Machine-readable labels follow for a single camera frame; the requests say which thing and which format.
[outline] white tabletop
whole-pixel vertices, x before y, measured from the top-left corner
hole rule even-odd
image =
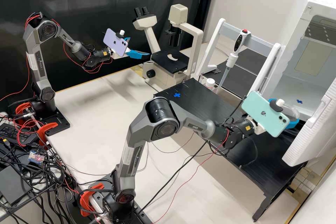
[[[120,161],[129,124],[155,92],[131,69],[60,91],[56,94],[56,105],[71,127],[48,140],[65,163],[82,172],[108,174]],[[172,138],[155,144],[167,152],[180,147]],[[147,147],[139,168],[145,164],[146,150]],[[135,177],[136,202],[144,206],[188,156],[183,149],[164,154],[149,144],[147,168]],[[192,160],[182,169],[168,193],[145,210],[152,221],[164,214],[177,188],[190,178],[197,166]],[[80,183],[102,177],[70,170]],[[179,190],[170,210],[160,221],[176,224],[223,222],[252,223],[252,218],[202,167]]]

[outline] black backdrop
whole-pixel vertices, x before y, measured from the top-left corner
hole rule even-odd
[[[0,99],[20,90],[27,81],[26,46],[22,36],[25,20],[32,12],[42,11],[60,23],[74,39],[86,44],[93,43],[97,49],[105,46],[103,32],[111,28],[114,31],[125,30],[126,36],[131,37],[130,48],[150,52],[144,32],[135,30],[132,25],[135,17],[133,9],[147,6],[151,13],[156,14],[158,23],[154,32],[161,48],[166,49],[168,38],[165,29],[169,26],[169,8],[177,3],[188,7],[189,23],[204,27],[210,0],[1,0]],[[185,35],[181,47],[190,44],[190,37]],[[55,91],[141,63],[140,60],[125,57],[102,67],[98,74],[90,75],[66,58],[59,39],[42,44],[42,53],[49,81]],[[0,111],[12,101],[31,95],[29,84],[21,94],[0,102]]]

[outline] red cable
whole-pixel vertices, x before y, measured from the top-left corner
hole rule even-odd
[[[222,142],[222,144],[219,145],[219,146],[217,147],[217,149],[210,155],[210,157],[208,157],[207,159],[205,159],[202,163],[200,163],[200,164],[197,166],[196,171],[195,171],[194,174],[190,177],[190,179],[188,179],[186,182],[184,182],[184,183],[183,183],[183,184],[176,190],[176,192],[175,192],[175,194],[174,194],[174,196],[173,196],[173,199],[171,200],[171,203],[170,203],[170,205],[169,205],[167,211],[160,217],[160,219],[158,219],[157,221],[153,222],[152,224],[155,224],[155,223],[159,222],[159,221],[160,221],[160,220],[167,214],[168,210],[170,209],[171,205],[173,204],[173,201],[174,201],[175,196],[176,196],[177,192],[179,191],[179,189],[180,189],[182,186],[184,186],[186,183],[188,183],[188,182],[195,176],[196,172],[198,171],[198,168],[199,168],[202,164],[204,164],[206,161],[208,161],[208,160],[209,160],[209,159],[216,153],[216,151],[218,151],[218,149],[219,149],[220,147],[223,146],[223,144],[226,142],[226,140],[228,139],[228,137],[229,137],[229,131],[227,130],[226,138],[225,138],[225,140]]]
[[[55,19],[51,19],[51,20],[54,21],[57,24],[57,26],[61,27],[60,24],[57,23]]]
[[[26,29],[28,23],[29,23],[30,21],[32,21],[34,18],[37,18],[37,17],[39,17],[39,16],[40,16],[40,15],[35,15],[35,16],[33,16],[33,17],[29,17],[29,18],[27,18],[26,23],[24,24],[24,28]]]
[[[63,51],[64,51],[64,53],[65,53],[65,55],[68,57],[68,59],[70,59],[73,63],[75,63],[77,66],[80,66],[82,69],[83,69],[83,66],[82,65],[80,65],[80,64],[78,64],[76,61],[74,61],[70,56],[69,56],[69,54],[66,52],[66,50],[65,50],[65,43],[63,43]],[[96,74],[96,73],[98,73],[99,71],[100,71],[100,68],[102,67],[102,65],[104,65],[104,62],[102,62],[100,65],[98,65],[98,66],[96,66],[94,69],[91,69],[91,70],[86,70],[86,69],[83,69],[85,72],[87,72],[88,74]]]
[[[22,127],[21,127],[19,130],[15,127],[16,130],[17,130],[16,141],[18,142],[17,144],[18,144],[19,146],[21,146],[21,147],[25,147],[25,145],[23,145],[23,144],[20,142],[20,133],[22,132],[22,130],[23,130],[24,128],[29,128],[29,130],[31,129],[30,126],[26,126],[26,124],[28,124],[28,123],[41,123],[41,124],[43,125],[43,123],[40,122],[40,121],[33,120],[33,119],[29,119],[29,120],[27,120],[27,121],[22,125]],[[33,133],[35,133],[35,132],[37,132],[37,131],[34,131],[34,132],[25,132],[25,134],[33,134]]]
[[[25,84],[25,86],[23,87],[23,89],[21,89],[19,92],[15,92],[15,93],[11,93],[11,94],[6,95],[5,97],[3,97],[3,98],[0,99],[0,102],[1,102],[3,99],[7,98],[8,96],[11,96],[11,95],[15,95],[15,94],[19,94],[19,93],[21,93],[21,92],[27,87],[27,85],[28,85],[28,83],[29,83],[28,57],[26,58],[26,65],[27,65],[27,69],[28,69],[28,80],[27,80],[27,83]]]

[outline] electronic device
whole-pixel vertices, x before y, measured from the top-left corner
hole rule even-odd
[[[27,144],[30,144],[36,140],[38,140],[38,136],[37,134],[25,134],[24,133],[24,130],[23,129],[23,132],[20,133],[20,136],[19,136],[19,139],[20,139],[20,142],[23,144],[23,145],[27,145]],[[10,143],[12,144],[18,144],[17,143],[17,133],[18,131],[16,130],[16,128],[13,126],[13,125],[10,125],[10,124],[7,124],[7,123],[3,123],[0,125],[0,138],[6,138]]]
[[[173,47],[179,45],[182,31],[191,34],[193,41],[189,57],[178,50],[161,51],[152,29],[156,24],[156,16],[150,14],[147,7],[143,7],[142,12],[135,8],[135,14],[133,25],[137,30],[145,31],[152,52],[151,61],[143,64],[142,76],[146,83],[157,91],[162,91],[189,79],[196,69],[203,31],[187,23],[188,8],[181,4],[170,7],[170,28],[166,30],[166,34],[169,36],[169,45]]]
[[[10,205],[19,202],[32,189],[12,166],[8,166],[0,171],[0,194],[2,194]]]
[[[106,30],[103,42],[109,48],[118,54],[120,57],[123,57],[128,46],[128,42],[124,39],[125,31],[121,30],[119,33],[115,33],[110,28]]]
[[[264,128],[271,136],[278,137],[289,124],[289,118],[281,111],[283,100],[266,101],[259,93],[252,91],[241,104],[242,109]]]

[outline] black table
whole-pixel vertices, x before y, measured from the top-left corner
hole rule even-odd
[[[216,122],[223,122],[234,110],[234,107],[229,103],[223,101],[195,79],[163,90],[155,96],[163,96],[172,100],[203,120],[211,119]],[[237,110],[233,117],[237,120],[241,118],[242,114]],[[299,170],[305,166],[305,163],[303,163],[290,167],[281,159],[299,130],[299,128],[285,130],[277,138],[272,137],[267,132],[252,136],[258,149],[258,158],[251,165],[242,167],[240,171],[253,181],[265,195],[265,199],[253,215],[254,221],[260,218],[271,203],[292,182]],[[239,169],[239,166],[247,164],[255,158],[252,140],[244,139],[227,155],[223,153],[223,156]]]

